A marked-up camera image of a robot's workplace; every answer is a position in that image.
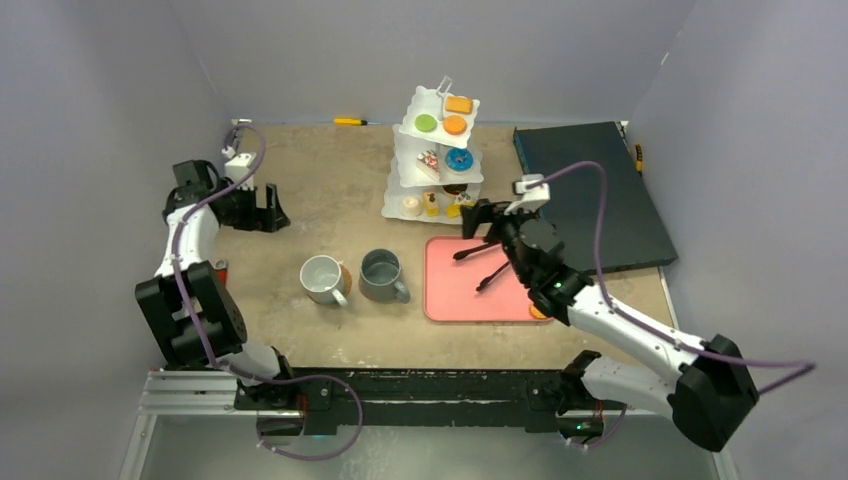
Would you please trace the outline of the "yellow triangular sprinkle cake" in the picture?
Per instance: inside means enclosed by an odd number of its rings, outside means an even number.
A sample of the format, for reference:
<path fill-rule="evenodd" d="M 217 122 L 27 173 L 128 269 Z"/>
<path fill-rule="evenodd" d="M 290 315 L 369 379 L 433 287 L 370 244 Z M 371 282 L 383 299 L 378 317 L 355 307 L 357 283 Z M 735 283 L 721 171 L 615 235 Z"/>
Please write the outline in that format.
<path fill-rule="evenodd" d="M 461 209 L 465 206 L 473 206 L 475 202 L 476 200 L 467 191 L 459 192 L 445 209 L 445 215 L 448 218 L 460 217 Z"/>

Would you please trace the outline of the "chocolate sprinkle donut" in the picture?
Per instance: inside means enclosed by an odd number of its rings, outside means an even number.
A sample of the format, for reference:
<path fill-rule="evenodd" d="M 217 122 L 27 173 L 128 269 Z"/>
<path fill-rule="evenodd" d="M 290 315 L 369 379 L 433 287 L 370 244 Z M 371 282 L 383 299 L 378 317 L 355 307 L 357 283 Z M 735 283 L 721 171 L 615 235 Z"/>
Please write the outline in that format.
<path fill-rule="evenodd" d="M 467 184 L 448 184 L 443 185 L 442 189 L 446 195 L 457 196 L 466 192 L 468 189 Z"/>

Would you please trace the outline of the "blue frosted donut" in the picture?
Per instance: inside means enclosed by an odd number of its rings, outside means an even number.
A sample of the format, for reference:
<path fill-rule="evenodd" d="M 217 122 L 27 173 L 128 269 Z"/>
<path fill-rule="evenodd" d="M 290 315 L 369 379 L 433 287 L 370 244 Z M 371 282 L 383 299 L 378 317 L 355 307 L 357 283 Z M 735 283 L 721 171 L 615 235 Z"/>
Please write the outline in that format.
<path fill-rule="evenodd" d="M 448 170 L 464 174 L 473 168 L 475 160 L 468 149 L 450 148 L 444 154 L 444 162 Z"/>

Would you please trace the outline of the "white three-tier cake stand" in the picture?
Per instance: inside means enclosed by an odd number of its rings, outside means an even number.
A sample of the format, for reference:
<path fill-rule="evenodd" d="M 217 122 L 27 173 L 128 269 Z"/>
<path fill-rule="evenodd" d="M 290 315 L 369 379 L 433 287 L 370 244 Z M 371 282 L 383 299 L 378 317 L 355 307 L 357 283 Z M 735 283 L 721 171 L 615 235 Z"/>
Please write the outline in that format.
<path fill-rule="evenodd" d="M 445 76 L 436 87 L 417 86 L 402 120 L 392 126 L 393 157 L 390 162 L 387 189 L 383 197 L 381 209 L 383 217 L 395 220 L 458 225 L 461 223 L 460 217 L 448 218 L 445 215 L 445 209 L 452 202 L 454 196 L 446 195 L 442 186 L 467 184 L 467 192 L 475 200 L 479 197 L 484 181 L 483 155 L 473 142 L 472 130 L 479 113 L 480 100 L 452 92 L 452 84 L 452 79 Z M 444 102 L 449 95 L 471 98 L 474 101 L 473 112 L 470 115 L 461 115 L 445 111 Z M 438 126 L 434 131 L 423 133 L 414 127 L 415 117 L 422 113 L 430 114 L 438 120 Z M 463 135 L 454 136 L 443 130 L 443 120 L 449 115 L 460 115 L 465 118 L 468 128 Z M 450 148 L 468 149 L 474 156 L 473 168 L 464 174 L 457 174 L 448 170 L 444 162 L 444 154 Z M 428 149 L 433 149 L 438 154 L 441 179 L 437 182 L 428 179 L 416 166 L 417 155 Z M 420 216 L 415 218 L 402 216 L 400 212 L 401 200 L 406 196 L 414 196 L 422 200 L 422 193 L 425 191 L 433 191 L 437 194 L 440 214 L 436 217 L 427 217 L 423 211 Z"/>

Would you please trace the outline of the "white round cake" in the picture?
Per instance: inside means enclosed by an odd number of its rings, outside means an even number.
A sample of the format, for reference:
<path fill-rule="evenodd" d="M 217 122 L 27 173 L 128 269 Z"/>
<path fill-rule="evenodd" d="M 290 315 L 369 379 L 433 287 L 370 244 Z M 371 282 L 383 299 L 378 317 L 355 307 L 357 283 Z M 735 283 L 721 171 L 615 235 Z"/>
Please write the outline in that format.
<path fill-rule="evenodd" d="M 414 196 L 404 197 L 400 203 L 400 212 L 402 216 L 407 218 L 420 216 L 423 212 L 422 200 Z"/>

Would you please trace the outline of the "pink serving tray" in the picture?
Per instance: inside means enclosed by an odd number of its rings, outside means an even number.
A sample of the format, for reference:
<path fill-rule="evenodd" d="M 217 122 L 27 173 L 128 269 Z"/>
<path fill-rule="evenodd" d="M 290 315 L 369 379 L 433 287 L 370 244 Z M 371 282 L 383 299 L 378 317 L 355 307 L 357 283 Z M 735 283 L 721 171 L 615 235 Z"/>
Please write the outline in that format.
<path fill-rule="evenodd" d="M 434 236 L 425 245 L 423 311 L 441 323 L 547 323 L 528 311 L 531 301 L 511 266 L 486 289 L 479 282 L 508 261 L 500 246 L 455 261 L 454 253 L 483 244 L 480 238 Z"/>

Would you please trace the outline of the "white triangular fruit cake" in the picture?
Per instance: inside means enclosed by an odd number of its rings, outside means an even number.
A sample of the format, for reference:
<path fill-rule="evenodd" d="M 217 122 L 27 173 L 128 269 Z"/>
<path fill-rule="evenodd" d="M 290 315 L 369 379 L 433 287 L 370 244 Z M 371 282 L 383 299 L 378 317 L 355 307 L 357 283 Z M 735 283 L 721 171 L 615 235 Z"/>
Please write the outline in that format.
<path fill-rule="evenodd" d="M 430 180 L 437 182 L 441 179 L 441 169 L 438 154 L 433 149 L 420 152 L 416 157 L 417 168 Z"/>

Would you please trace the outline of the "orange round cookie top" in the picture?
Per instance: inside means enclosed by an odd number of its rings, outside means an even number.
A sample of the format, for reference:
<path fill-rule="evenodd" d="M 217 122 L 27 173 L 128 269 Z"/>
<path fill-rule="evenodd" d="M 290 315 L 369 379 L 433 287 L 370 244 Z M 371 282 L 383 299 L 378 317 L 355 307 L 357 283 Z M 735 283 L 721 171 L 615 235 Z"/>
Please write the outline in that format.
<path fill-rule="evenodd" d="M 549 317 L 541 312 L 534 305 L 530 305 L 528 308 L 529 314 L 536 320 L 549 320 Z"/>

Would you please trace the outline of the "orange round cookie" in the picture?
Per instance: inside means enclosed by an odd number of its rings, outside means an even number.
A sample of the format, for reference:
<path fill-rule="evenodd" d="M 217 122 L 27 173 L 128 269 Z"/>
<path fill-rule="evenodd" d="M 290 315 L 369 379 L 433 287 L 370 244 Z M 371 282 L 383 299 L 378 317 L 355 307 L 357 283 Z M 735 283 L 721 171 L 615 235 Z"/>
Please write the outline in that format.
<path fill-rule="evenodd" d="M 530 305 L 528 308 L 529 314 L 536 320 L 549 320 L 549 317 L 541 312 L 534 305 Z"/>
<path fill-rule="evenodd" d="M 442 128 L 447 134 L 459 136 L 466 132 L 468 125 L 464 117 L 449 115 L 444 118 Z"/>

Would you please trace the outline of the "orange round cookie bottom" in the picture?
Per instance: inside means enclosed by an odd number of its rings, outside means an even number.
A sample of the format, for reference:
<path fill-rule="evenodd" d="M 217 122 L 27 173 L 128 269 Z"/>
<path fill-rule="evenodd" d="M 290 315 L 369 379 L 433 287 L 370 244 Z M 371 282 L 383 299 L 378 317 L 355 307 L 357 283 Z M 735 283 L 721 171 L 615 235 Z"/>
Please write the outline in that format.
<path fill-rule="evenodd" d="M 442 128 L 447 134 L 459 136 L 466 132 L 468 125 L 464 117 L 449 115 L 444 118 Z"/>

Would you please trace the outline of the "green round macaron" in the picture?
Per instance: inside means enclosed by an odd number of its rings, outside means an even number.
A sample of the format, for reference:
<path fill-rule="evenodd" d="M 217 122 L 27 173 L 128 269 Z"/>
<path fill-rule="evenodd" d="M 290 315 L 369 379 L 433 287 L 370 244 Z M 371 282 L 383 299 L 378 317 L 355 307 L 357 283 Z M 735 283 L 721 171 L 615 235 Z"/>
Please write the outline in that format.
<path fill-rule="evenodd" d="M 438 126 L 438 120 L 426 113 L 419 114 L 414 119 L 414 127 L 423 133 L 434 131 Z"/>

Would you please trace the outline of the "orange rectangular biscuit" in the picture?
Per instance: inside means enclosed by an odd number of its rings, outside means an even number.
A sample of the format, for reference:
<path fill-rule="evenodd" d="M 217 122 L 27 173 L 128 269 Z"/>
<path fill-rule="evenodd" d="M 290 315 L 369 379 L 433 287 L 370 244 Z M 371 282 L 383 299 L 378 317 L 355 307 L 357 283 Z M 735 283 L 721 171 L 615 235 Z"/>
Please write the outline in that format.
<path fill-rule="evenodd" d="M 470 115 L 474 110 L 474 101 L 468 97 L 449 95 L 444 102 L 444 110 L 461 115 Z"/>

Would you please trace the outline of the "white small cup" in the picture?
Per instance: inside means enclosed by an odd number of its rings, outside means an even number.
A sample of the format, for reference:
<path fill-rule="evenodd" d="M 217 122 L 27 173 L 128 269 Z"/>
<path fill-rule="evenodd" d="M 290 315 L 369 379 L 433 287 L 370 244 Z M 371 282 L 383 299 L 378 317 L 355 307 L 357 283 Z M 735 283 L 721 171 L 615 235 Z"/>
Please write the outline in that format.
<path fill-rule="evenodd" d="M 316 255 L 306 260 L 299 280 L 308 297 L 319 305 L 347 307 L 348 281 L 342 265 L 328 255 Z"/>

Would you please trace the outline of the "grey mug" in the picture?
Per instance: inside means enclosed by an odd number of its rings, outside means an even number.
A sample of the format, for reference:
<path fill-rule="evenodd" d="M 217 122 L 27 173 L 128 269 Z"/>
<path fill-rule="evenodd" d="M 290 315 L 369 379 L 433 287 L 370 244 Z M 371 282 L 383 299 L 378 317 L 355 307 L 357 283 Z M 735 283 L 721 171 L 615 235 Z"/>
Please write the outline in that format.
<path fill-rule="evenodd" d="M 388 249 L 368 252 L 360 264 L 358 287 L 369 300 L 380 303 L 409 303 L 411 295 L 402 280 L 402 266 Z"/>

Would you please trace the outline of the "round waffle coaster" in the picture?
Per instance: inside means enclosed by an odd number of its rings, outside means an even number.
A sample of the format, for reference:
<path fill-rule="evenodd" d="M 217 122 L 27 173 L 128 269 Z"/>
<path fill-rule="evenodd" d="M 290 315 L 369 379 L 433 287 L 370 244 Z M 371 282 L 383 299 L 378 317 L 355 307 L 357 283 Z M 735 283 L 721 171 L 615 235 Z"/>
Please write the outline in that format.
<path fill-rule="evenodd" d="M 349 269 L 344 264 L 340 264 L 339 268 L 341 271 L 342 279 L 344 281 L 343 295 L 345 297 L 348 297 L 351 293 L 351 289 L 353 286 L 352 275 Z"/>

